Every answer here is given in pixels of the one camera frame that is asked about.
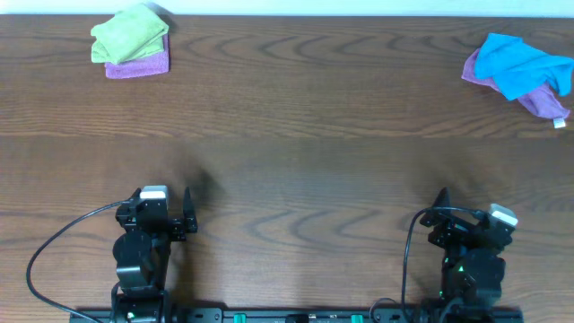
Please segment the blue cloth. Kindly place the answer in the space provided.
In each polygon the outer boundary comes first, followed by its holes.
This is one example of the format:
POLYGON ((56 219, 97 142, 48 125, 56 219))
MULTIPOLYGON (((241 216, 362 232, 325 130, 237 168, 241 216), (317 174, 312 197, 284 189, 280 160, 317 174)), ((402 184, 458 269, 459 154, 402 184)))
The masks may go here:
POLYGON ((573 59, 550 55, 521 38, 490 33, 474 65, 478 79, 491 78, 501 93, 514 100, 547 84, 560 96, 570 94, 573 59))

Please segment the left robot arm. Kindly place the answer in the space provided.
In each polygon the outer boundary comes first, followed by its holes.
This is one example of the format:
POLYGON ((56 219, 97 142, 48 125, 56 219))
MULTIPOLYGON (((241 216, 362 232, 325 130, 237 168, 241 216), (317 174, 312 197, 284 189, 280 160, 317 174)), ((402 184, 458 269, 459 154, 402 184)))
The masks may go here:
POLYGON ((185 322, 187 315, 165 289, 171 244, 197 232, 196 208, 189 188, 182 215, 169 216, 165 186, 138 188, 116 211, 126 231, 113 246, 118 283, 112 289, 111 322, 185 322))

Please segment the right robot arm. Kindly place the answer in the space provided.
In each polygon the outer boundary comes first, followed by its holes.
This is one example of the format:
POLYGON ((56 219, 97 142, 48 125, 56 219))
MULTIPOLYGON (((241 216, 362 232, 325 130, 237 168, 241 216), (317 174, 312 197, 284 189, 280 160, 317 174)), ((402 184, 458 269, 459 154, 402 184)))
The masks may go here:
POLYGON ((500 253, 512 242, 518 219, 510 209, 456 207, 440 190, 420 224, 431 229, 428 242, 444 250, 439 298, 421 306, 421 322, 494 322, 506 261, 500 253))

